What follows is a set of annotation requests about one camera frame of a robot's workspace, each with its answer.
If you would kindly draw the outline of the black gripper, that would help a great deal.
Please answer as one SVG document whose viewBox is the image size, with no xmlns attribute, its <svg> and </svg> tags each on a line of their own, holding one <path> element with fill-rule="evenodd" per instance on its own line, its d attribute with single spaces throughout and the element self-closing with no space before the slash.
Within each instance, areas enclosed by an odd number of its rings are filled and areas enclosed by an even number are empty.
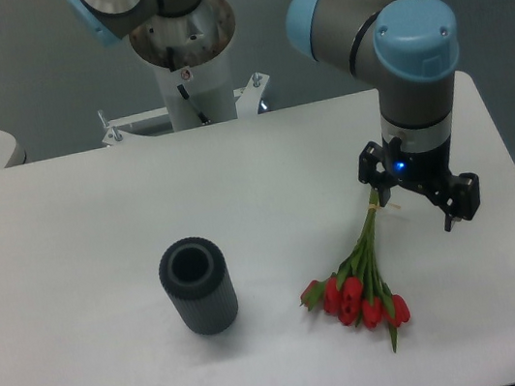
<svg viewBox="0 0 515 386">
<path fill-rule="evenodd" d="M 449 168 L 451 121 L 426 129 L 383 130 L 382 148 L 368 142 L 358 157 L 358 180 L 387 205 L 391 189 L 402 187 L 424 195 L 444 213 L 444 230 L 474 218 L 480 206 L 480 179 L 475 173 L 453 175 Z"/>
</svg>

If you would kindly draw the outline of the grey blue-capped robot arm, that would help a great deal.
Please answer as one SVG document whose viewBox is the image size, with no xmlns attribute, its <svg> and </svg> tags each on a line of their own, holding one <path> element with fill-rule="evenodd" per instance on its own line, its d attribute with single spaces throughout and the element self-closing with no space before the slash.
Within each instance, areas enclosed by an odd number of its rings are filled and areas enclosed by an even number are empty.
<svg viewBox="0 0 515 386">
<path fill-rule="evenodd" d="M 177 131 L 236 118 L 225 54 L 236 18 L 226 0 L 67 0 L 102 44 L 128 40 L 157 75 Z M 479 179 L 449 168 L 457 20 L 440 0 L 291 0 L 291 45 L 370 84 L 381 143 L 359 157 L 359 181 L 387 203 L 393 187 L 427 197 L 448 223 L 470 221 Z"/>
</svg>

